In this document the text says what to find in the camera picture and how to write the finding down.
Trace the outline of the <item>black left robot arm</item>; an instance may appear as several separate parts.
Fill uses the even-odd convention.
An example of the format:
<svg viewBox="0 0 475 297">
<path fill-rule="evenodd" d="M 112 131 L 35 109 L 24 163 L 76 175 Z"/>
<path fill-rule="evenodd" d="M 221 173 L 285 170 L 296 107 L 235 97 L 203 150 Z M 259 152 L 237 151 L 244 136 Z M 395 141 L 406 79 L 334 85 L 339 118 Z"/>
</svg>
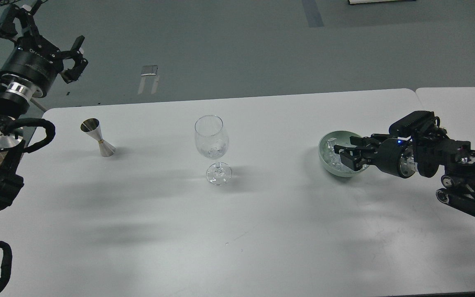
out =
<svg viewBox="0 0 475 297">
<path fill-rule="evenodd" d="M 65 83 L 77 81 L 88 60 L 81 51 L 84 36 L 71 49 L 60 50 L 43 37 L 34 15 L 44 4 L 37 0 L 30 8 L 9 3 L 0 17 L 0 38 L 14 47 L 0 70 L 0 211 L 12 205 L 24 186 L 17 174 L 22 155 L 52 142 L 55 126 L 42 118 L 24 118 L 33 99 L 43 98 L 57 77 Z"/>
</svg>

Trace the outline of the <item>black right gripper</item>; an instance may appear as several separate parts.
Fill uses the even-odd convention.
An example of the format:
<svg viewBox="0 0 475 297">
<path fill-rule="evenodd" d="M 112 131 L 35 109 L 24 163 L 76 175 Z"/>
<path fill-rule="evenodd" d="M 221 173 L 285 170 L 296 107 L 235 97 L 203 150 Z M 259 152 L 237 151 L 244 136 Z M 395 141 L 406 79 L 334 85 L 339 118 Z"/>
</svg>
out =
<svg viewBox="0 0 475 297">
<path fill-rule="evenodd" d="M 334 145 L 333 151 L 340 156 L 341 163 L 354 172 L 367 169 L 369 164 L 403 179 L 417 172 L 413 148 L 407 140 L 391 138 L 390 134 L 371 134 L 369 137 L 351 136 L 349 141 L 354 146 Z M 369 160 L 364 156 L 370 152 L 367 146 L 377 147 L 369 154 Z"/>
</svg>

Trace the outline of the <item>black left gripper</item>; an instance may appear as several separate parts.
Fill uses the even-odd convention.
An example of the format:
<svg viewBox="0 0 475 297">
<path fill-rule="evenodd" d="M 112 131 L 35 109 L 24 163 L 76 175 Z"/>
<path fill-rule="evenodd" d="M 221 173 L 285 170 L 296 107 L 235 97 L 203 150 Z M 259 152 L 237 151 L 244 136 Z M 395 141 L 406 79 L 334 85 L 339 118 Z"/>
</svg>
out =
<svg viewBox="0 0 475 297">
<path fill-rule="evenodd" d="M 83 35 L 66 51 L 41 36 L 34 15 L 45 2 L 36 0 L 30 9 L 9 4 L 0 17 L 0 39 L 15 46 L 0 70 L 0 81 L 28 82 L 34 98 L 45 97 L 58 76 L 65 83 L 77 81 L 88 65 L 81 49 Z"/>
</svg>

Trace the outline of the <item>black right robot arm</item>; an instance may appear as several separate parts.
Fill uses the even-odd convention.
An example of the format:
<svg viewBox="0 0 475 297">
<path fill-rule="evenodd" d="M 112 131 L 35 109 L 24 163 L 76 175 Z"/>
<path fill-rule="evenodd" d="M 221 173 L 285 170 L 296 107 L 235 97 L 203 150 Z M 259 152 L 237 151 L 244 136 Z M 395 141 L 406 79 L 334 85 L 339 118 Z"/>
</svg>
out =
<svg viewBox="0 0 475 297">
<path fill-rule="evenodd" d="M 388 134 L 352 136 L 349 143 L 333 151 L 354 172 L 372 165 L 407 179 L 415 173 L 433 177 L 443 167 L 438 201 L 475 217 L 475 150 L 469 141 L 448 137 L 432 111 L 413 111 L 390 125 Z"/>
</svg>

